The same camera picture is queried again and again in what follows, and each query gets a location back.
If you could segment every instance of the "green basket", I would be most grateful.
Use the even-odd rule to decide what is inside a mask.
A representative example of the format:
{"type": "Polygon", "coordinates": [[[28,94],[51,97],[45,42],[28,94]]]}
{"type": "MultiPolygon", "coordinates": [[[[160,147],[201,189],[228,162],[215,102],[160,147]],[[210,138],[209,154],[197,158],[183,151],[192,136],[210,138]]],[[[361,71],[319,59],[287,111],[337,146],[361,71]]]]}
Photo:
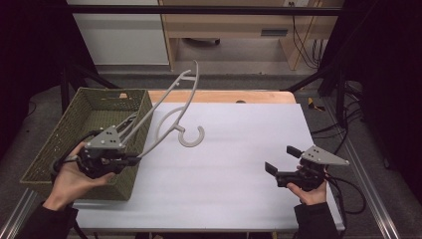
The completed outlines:
{"type": "MultiPolygon", "coordinates": [[[[140,121],[152,108],[146,90],[78,89],[68,109],[31,163],[21,184],[47,197],[51,190],[50,166],[87,132],[118,125],[137,112],[140,121]]],[[[125,151],[142,153],[151,123],[150,117],[127,143],[125,151]]],[[[136,179],[138,166],[126,167],[106,186],[96,187],[82,199],[128,200],[136,179]]]]}

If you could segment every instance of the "white cabinet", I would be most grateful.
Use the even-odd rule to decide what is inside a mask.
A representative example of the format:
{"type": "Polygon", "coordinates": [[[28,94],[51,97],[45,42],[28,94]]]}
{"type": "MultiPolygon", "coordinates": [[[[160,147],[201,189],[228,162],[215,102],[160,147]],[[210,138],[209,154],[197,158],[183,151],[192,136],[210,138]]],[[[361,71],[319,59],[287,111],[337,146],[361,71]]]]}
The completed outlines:
{"type": "MultiPolygon", "coordinates": [[[[158,5],[156,0],[68,0],[77,5],[158,5]]],[[[74,14],[96,65],[168,65],[159,14],[74,14]]]]}

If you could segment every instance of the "floor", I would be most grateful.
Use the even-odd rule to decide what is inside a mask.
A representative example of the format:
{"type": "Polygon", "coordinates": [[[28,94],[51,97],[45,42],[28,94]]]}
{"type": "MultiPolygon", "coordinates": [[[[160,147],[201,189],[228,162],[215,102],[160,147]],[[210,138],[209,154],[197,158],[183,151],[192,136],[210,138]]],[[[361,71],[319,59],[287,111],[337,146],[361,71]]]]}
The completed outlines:
{"type": "MultiPolygon", "coordinates": [[[[290,71],[281,52],[282,49],[275,39],[222,39],[220,45],[184,40],[181,42],[173,72],[168,69],[146,67],[122,73],[115,68],[112,70],[103,68],[102,74],[124,88],[164,89],[174,80],[173,76],[190,69],[192,61],[196,60],[200,64],[203,77],[201,89],[277,91],[315,71],[307,67],[304,62],[297,71],[290,71]]],[[[319,83],[320,81],[316,81],[295,93],[297,102],[303,107],[310,131],[334,124],[329,110],[333,109],[334,96],[319,98],[316,91],[319,83]],[[309,98],[314,100],[316,108],[309,107],[309,98]]],[[[5,225],[25,191],[19,184],[20,177],[60,119],[61,102],[58,95],[59,89],[52,88],[32,98],[30,112],[34,111],[25,119],[13,145],[0,161],[2,181],[0,225],[5,225]]],[[[346,103],[351,104],[348,107],[349,113],[359,109],[354,101],[353,97],[346,97],[346,103]]],[[[364,122],[364,116],[357,114],[352,119],[349,123],[347,141],[338,155],[352,159],[350,155],[355,153],[359,157],[400,238],[422,238],[421,205],[403,182],[400,173],[384,167],[382,153],[364,122]]],[[[344,135],[344,132],[340,133],[341,131],[341,128],[334,127],[324,133],[315,134],[314,141],[316,145],[328,151],[335,151],[340,144],[341,136],[344,135]]],[[[331,167],[330,172],[359,184],[352,168],[331,167]]],[[[359,194],[347,185],[342,185],[341,188],[346,209],[358,210],[362,205],[359,194]]],[[[37,197],[35,204],[40,200],[41,198],[37,197]]],[[[361,214],[348,215],[344,238],[395,238],[394,235],[388,237],[381,233],[376,220],[376,210],[368,206],[361,214]]],[[[291,234],[279,234],[279,238],[291,238],[291,236],[291,234]]]]}

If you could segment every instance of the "table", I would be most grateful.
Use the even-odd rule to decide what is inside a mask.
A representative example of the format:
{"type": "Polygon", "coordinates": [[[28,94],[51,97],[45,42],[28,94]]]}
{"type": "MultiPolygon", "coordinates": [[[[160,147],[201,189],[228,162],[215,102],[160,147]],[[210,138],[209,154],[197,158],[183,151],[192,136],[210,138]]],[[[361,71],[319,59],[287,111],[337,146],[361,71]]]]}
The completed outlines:
{"type": "MultiPolygon", "coordinates": [[[[161,93],[151,92],[155,101],[161,93]]],[[[172,93],[174,100],[188,92],[172,93]]],[[[171,133],[146,155],[128,201],[80,200],[78,221],[96,231],[283,231],[297,229],[294,206],[299,200],[264,169],[267,161],[279,170],[296,170],[298,160],[286,154],[287,143],[300,149],[313,144],[300,105],[230,104],[251,101],[254,95],[285,96],[279,92],[198,92],[180,122],[186,136],[205,128],[196,147],[183,147],[171,133]]],[[[283,102],[269,97],[269,102],[283,102]]],[[[153,128],[167,112],[182,103],[164,103],[154,113],[153,128]]],[[[338,209],[328,189],[328,205],[336,226],[343,229],[338,209]]]]}

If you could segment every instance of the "white tabletop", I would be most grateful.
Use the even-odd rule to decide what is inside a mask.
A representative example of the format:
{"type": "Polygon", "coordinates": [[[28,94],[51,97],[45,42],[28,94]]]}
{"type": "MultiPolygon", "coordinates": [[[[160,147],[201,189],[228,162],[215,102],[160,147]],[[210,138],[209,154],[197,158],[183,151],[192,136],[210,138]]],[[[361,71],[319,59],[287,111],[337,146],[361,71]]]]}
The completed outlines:
{"type": "MultiPolygon", "coordinates": [[[[154,113],[145,146],[157,123],[183,104],[162,104],[154,113]]],[[[166,125],[173,123],[169,118],[166,125]]],[[[265,161],[280,171],[295,171],[297,158],[286,146],[313,145],[297,104],[191,104],[180,124],[186,140],[197,127],[205,138],[184,147],[172,132],[143,158],[128,201],[80,200],[82,228],[115,231],[280,231],[298,228],[299,200],[277,187],[265,161]]],[[[337,229],[343,225],[328,189],[328,205],[337,229]]]]}

